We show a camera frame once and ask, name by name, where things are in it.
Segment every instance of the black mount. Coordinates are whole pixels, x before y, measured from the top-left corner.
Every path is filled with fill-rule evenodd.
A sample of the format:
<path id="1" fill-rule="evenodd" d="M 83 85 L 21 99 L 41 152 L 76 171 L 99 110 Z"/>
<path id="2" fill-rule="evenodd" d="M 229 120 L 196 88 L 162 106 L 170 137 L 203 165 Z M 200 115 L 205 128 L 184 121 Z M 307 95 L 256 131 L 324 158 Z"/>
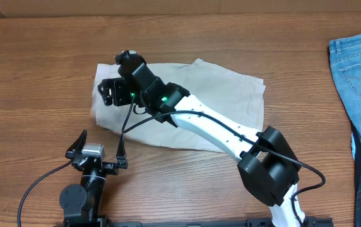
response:
<path id="1" fill-rule="evenodd" d="M 271 218 L 248 218 L 246 221 L 195 221 L 190 223 L 141 223 L 139 221 L 115 223 L 106 218 L 100 218 L 99 221 L 101 225 L 85 227 L 275 227 Z M 307 217 L 304 224 L 306 227 L 333 227 L 331 218 Z"/>
<path id="2" fill-rule="evenodd" d="M 267 154 L 262 161 L 257 158 L 261 150 L 258 146 L 269 148 L 293 160 L 298 160 L 283 135 L 268 127 L 258 132 L 256 144 L 241 154 L 238 171 L 245 188 L 259 201 L 268 206 L 281 205 L 283 197 L 292 185 L 299 181 L 298 166 L 290 161 Z"/>
<path id="3" fill-rule="evenodd" d="M 146 65 L 146 61 L 131 51 L 123 51 L 115 56 L 120 78 L 104 79 L 98 85 L 98 91 L 105 105 L 129 105 L 134 96 L 134 103 L 146 107 L 152 116 L 175 111 L 176 104 L 190 92 L 174 84 L 164 84 Z M 169 122 L 177 127 L 170 116 L 156 118 L 157 121 Z"/>
<path id="4" fill-rule="evenodd" d="M 118 175 L 119 169 L 127 169 L 124 141 L 120 140 L 116 163 L 103 161 L 104 147 L 85 144 L 87 131 L 66 151 L 72 166 L 83 172 L 81 183 L 68 185 L 60 194 L 60 206 L 64 210 L 64 227 L 105 227 L 107 219 L 98 215 L 107 175 Z"/>

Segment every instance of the wrinkled cloth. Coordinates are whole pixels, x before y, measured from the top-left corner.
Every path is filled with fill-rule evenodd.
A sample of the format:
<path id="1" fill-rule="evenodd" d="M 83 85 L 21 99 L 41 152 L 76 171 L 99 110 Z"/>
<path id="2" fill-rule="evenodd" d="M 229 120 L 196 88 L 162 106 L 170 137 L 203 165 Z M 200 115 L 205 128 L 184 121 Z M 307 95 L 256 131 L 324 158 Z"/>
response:
<path id="1" fill-rule="evenodd" d="M 242 125 L 263 128 L 265 85 L 263 80 L 196 59 L 192 64 L 147 64 L 155 76 L 166 84 L 176 83 L 189 90 L 205 105 Z M 119 65 L 98 64 L 93 85 L 92 114 L 97 125 L 120 133 L 129 105 L 105 106 L 97 86 L 103 79 L 118 78 Z M 150 117 L 131 114 L 127 127 Z M 178 149 L 221 151 L 202 137 L 171 124 L 151 120 L 125 134 L 125 137 L 152 146 Z"/>

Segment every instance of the jeans seam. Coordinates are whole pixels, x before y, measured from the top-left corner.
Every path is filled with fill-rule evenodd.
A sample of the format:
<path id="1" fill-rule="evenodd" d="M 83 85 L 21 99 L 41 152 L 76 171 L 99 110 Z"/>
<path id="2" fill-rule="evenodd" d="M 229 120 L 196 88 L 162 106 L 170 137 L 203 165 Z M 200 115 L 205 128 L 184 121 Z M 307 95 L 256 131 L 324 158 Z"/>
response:
<path id="1" fill-rule="evenodd" d="M 348 76 L 346 75 L 346 73 L 344 73 L 343 71 L 339 72 L 342 74 L 343 78 L 345 79 L 346 83 L 349 84 L 350 88 L 353 90 L 353 92 L 356 94 L 357 98 L 361 98 L 361 93 L 359 93 L 356 89 L 356 87 L 354 86 L 354 84 L 352 83 L 352 81 L 350 81 L 350 79 L 348 78 Z"/>
<path id="2" fill-rule="evenodd" d="M 351 49 L 351 48 L 355 48 L 357 46 L 359 46 L 361 44 L 357 44 L 357 45 L 354 45 L 354 46 L 349 46 L 349 47 L 345 47 L 345 48 L 341 48 L 340 50 L 347 50 L 347 49 Z"/>
<path id="3" fill-rule="evenodd" d="M 331 66 L 333 66 L 333 65 L 335 65 L 335 64 L 337 64 L 337 63 L 339 63 L 339 62 L 342 62 L 342 61 L 344 61 L 344 60 L 351 59 L 351 58 L 353 58 L 353 57 L 357 57 L 357 56 L 360 56 L 360 55 L 361 55 L 361 52 L 360 52 L 360 53 L 356 53 L 356 54 L 350 54 L 350 55 L 348 55 L 348 56 L 346 56 L 346 57 L 339 58 L 339 59 L 333 61 L 333 62 L 331 63 Z"/>
<path id="4" fill-rule="evenodd" d="M 360 36 L 361 36 L 361 34 L 358 34 L 358 35 L 355 35 L 355 36 L 352 36 L 352 37 L 340 38 L 340 40 L 351 39 L 351 38 L 356 38 L 356 37 L 360 37 Z"/>
<path id="5" fill-rule="evenodd" d="M 341 51 L 340 51 L 340 41 L 337 40 L 337 41 L 335 42 L 335 44 L 336 44 L 336 54 L 341 54 Z"/>

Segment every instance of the white arm link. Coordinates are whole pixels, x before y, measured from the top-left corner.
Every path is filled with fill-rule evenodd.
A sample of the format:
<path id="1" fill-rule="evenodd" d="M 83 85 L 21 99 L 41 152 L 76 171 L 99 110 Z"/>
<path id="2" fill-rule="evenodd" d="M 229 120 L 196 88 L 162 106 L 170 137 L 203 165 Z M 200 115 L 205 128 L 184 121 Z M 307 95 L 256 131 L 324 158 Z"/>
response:
<path id="1" fill-rule="evenodd" d="M 297 188 L 297 184 L 290 187 L 288 192 L 284 195 L 284 202 L 281 206 L 274 205 L 273 207 L 269 207 L 271 222 L 275 227 L 300 227 L 300 223 L 295 219 L 292 202 L 290 200 L 291 196 L 297 191 Z M 294 206 L 301 222 L 304 222 L 305 214 L 301 210 L 298 197 L 296 197 Z"/>
<path id="2" fill-rule="evenodd" d="M 204 112 L 205 114 L 208 114 L 223 122 L 225 125 L 229 126 L 239 134 L 246 136 L 246 138 L 250 139 L 251 141 L 257 141 L 256 133 L 259 132 L 259 130 L 243 126 L 224 117 L 223 115 L 215 112 L 201 103 L 194 95 L 184 97 L 175 106 L 175 109 L 177 111 L 192 110 L 197 112 Z M 245 141 L 241 141 L 230 131 L 226 130 L 221 125 L 206 117 L 189 113 L 173 114 L 171 117 L 175 124 L 178 125 L 178 127 L 194 132 L 197 135 L 205 138 L 207 141 L 211 142 L 216 147 L 229 154 L 236 162 L 241 160 L 241 157 L 239 156 L 241 152 L 248 152 L 252 147 L 251 144 Z"/>

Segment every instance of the small robot arm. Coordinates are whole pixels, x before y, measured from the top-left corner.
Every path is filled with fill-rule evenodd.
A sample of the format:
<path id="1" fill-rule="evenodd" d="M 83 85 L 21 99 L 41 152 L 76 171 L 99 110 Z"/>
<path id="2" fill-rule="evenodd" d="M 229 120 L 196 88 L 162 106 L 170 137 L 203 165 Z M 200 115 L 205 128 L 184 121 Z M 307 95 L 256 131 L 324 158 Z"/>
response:
<path id="1" fill-rule="evenodd" d="M 115 57 L 120 64 L 120 78 L 105 79 L 98 86 L 106 105 L 128 105 L 135 95 L 135 103 L 145 107 L 152 116 L 169 112 L 178 112 L 157 117 L 159 122 L 169 122 L 175 127 L 191 131 L 205 138 L 227 154 L 237 163 L 245 188 L 261 202 L 270 207 L 272 222 L 277 227 L 300 226 L 294 213 L 290 198 L 297 191 L 300 166 L 267 154 L 258 160 L 260 147 L 276 151 L 297 160 L 282 134 L 269 127 L 264 132 L 238 124 L 215 112 L 201 103 L 185 88 L 163 81 L 147 67 L 146 61 L 133 51 L 124 51 Z M 180 113 L 182 111 L 200 112 L 211 116 L 233 130 L 227 130 L 218 122 L 198 114 Z M 235 132 L 244 136 L 253 144 L 235 136 Z M 305 214 L 300 210 L 298 199 L 295 210 L 304 222 Z"/>
<path id="2" fill-rule="evenodd" d="M 248 219 L 241 225 L 177 223 L 174 226 L 333 227 L 332 219 L 306 217 L 300 209 L 298 199 L 292 199 L 297 191 L 301 165 L 298 165 L 300 162 L 278 130 L 268 127 L 261 132 L 226 118 L 201 103 L 187 89 L 173 83 L 164 84 L 148 69 L 143 57 L 133 51 L 124 51 L 115 59 L 116 63 L 121 65 L 121 77 L 105 79 L 98 85 L 105 105 L 122 106 L 135 103 L 145 107 L 146 112 L 152 116 L 146 120 L 168 122 L 174 127 L 205 138 L 237 162 L 244 187 L 269 206 L 272 214 L 271 220 L 260 219 L 255 223 L 253 219 Z M 136 125 L 122 130 L 122 134 L 134 127 Z M 155 226 L 141 223 L 115 224 L 98 215 L 106 175 L 117 175 L 120 168 L 127 168 L 122 137 L 123 135 L 116 155 L 117 163 L 103 161 L 102 145 L 85 144 L 86 131 L 67 150 L 66 158 L 72 161 L 77 170 L 83 172 L 83 176 L 80 185 L 69 185 L 61 192 L 64 227 Z M 267 154 L 259 160 L 261 152 Z"/>

